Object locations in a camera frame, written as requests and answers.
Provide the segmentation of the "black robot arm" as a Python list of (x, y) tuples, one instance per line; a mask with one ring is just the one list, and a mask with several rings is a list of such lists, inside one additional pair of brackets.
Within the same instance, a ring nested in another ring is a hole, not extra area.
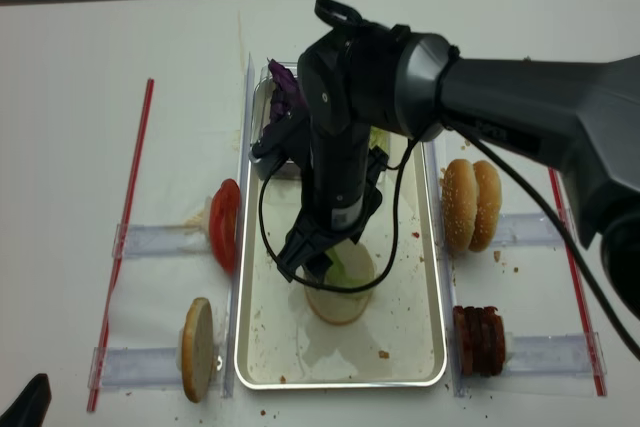
[(364, 187), (356, 131), (426, 142), (453, 129), (562, 175), (578, 237), (602, 239), (618, 296), (639, 309), (639, 60), (567, 63), (464, 59), (436, 34), (405, 26), (337, 27), (298, 61), (310, 115), (313, 180), (280, 269), (321, 258), (363, 229), (381, 198)]

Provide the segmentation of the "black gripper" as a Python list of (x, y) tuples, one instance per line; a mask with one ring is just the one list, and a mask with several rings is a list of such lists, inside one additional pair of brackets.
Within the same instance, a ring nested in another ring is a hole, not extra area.
[(358, 244), (383, 201), (373, 184), (365, 184), (359, 198), (346, 207), (321, 206), (316, 198), (313, 182), (303, 182), (300, 211), (278, 254), (278, 271), (287, 282), (294, 281), (299, 267), (311, 281), (323, 281), (333, 261), (316, 247), (334, 247), (346, 239)]

